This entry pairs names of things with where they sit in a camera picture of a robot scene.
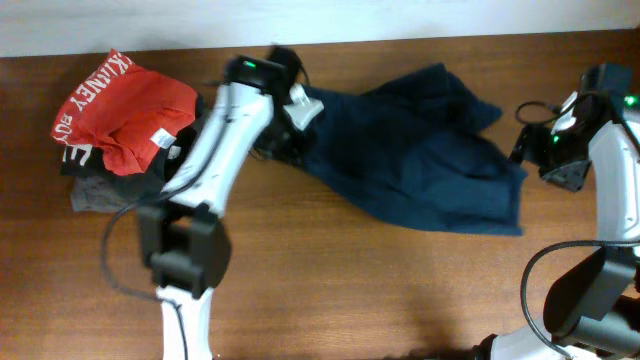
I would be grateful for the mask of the navy blue shorts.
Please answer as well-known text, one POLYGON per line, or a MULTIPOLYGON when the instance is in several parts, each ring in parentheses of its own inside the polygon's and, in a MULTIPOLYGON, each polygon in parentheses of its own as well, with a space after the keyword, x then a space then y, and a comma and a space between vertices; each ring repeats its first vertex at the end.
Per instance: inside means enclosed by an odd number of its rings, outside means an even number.
POLYGON ((527 174, 481 135, 502 111, 444 64, 360 95, 305 92, 324 109, 302 167, 352 205, 415 230, 521 235, 527 174))

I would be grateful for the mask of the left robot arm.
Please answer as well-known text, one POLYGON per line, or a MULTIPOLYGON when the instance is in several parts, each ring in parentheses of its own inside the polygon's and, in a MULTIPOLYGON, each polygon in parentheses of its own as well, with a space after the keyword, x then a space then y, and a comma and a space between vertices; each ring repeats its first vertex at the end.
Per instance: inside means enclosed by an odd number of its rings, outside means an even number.
POLYGON ((184 162, 150 204, 136 211, 142 260, 156 286, 166 359, 210 359, 211 303, 231 258, 222 218, 251 152, 300 166, 305 129, 323 105, 298 78, 296 52, 274 46, 264 59, 231 60, 215 104, 184 162))

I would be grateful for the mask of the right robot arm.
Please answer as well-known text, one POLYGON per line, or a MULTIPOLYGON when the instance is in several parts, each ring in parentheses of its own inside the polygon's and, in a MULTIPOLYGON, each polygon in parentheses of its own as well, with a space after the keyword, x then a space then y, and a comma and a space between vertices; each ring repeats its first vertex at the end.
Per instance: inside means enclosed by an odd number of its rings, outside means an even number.
POLYGON ((627 66, 596 65, 554 108, 553 118, 525 122, 511 160, 536 165, 541 180, 573 192, 593 172, 597 236, 537 252, 520 282, 525 326, 488 336, 470 358, 638 358, 639 300, 625 293, 639 285, 639 97, 630 91, 632 77, 627 66), (542 317, 534 319, 527 302, 534 265, 554 251, 578 247, 592 252, 553 283, 542 317))

